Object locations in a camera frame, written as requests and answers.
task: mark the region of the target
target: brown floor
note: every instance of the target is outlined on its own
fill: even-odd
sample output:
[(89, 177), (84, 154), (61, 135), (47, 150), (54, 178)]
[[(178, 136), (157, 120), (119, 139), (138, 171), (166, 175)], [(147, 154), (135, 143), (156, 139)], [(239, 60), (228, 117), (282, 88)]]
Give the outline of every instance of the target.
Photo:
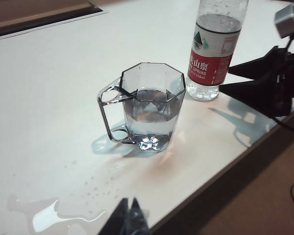
[(88, 0), (0, 0), (0, 36), (100, 11)]
[(277, 128), (153, 234), (294, 235), (293, 183), (294, 133)]

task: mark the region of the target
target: water puddle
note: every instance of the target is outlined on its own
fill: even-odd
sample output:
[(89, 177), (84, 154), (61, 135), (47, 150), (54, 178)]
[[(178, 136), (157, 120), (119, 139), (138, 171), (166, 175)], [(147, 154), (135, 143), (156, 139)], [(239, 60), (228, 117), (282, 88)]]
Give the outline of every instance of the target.
[(100, 211), (91, 218), (83, 216), (65, 216), (57, 211), (58, 198), (37, 201), (33, 203), (20, 203), (15, 195), (8, 200), (8, 209), (11, 212), (21, 212), (27, 218), (28, 230), (31, 235), (65, 235), (70, 226), (78, 224), (87, 235), (96, 234), (103, 226), (103, 220), (107, 219), (107, 213)]

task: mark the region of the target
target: white table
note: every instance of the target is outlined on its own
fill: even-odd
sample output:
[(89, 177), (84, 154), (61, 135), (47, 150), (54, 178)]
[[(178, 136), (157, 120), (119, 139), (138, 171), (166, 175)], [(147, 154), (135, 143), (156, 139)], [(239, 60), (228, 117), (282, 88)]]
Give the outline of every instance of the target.
[[(100, 1), (108, 13), (0, 40), (0, 235), (96, 234), (123, 197), (153, 227), (274, 126), (224, 94), (186, 95), (166, 151), (142, 158), (110, 142), (99, 90), (139, 62), (186, 75), (198, 1)], [(285, 5), (250, 1), (232, 65), (286, 45), (273, 24)]]

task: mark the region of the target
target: black object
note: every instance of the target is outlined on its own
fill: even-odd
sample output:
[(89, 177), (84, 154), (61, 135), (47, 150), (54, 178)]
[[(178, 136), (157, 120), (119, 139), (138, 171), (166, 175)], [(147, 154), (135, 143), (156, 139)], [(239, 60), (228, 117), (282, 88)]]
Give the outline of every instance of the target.
[(274, 21), (280, 36), (290, 37), (287, 46), (275, 46), (264, 57), (230, 67), (229, 73), (253, 81), (220, 85), (220, 91), (280, 124), (276, 117), (291, 113), (294, 98), (294, 53), (288, 52), (294, 39), (294, 6), (278, 11)]
[(98, 235), (149, 235), (147, 222), (138, 201), (134, 198), (130, 210), (123, 198)]
[(220, 86), (220, 91), (269, 118), (288, 116), (294, 97), (294, 54), (273, 47), (264, 57), (229, 68), (253, 81)]

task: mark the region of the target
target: plastic water bottle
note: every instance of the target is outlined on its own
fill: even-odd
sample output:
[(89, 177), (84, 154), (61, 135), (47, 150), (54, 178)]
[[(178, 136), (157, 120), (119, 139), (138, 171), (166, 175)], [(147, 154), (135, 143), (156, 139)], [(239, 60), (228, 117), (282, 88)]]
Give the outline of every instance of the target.
[(186, 78), (187, 92), (195, 100), (218, 97), (247, 5), (248, 0), (200, 0)]

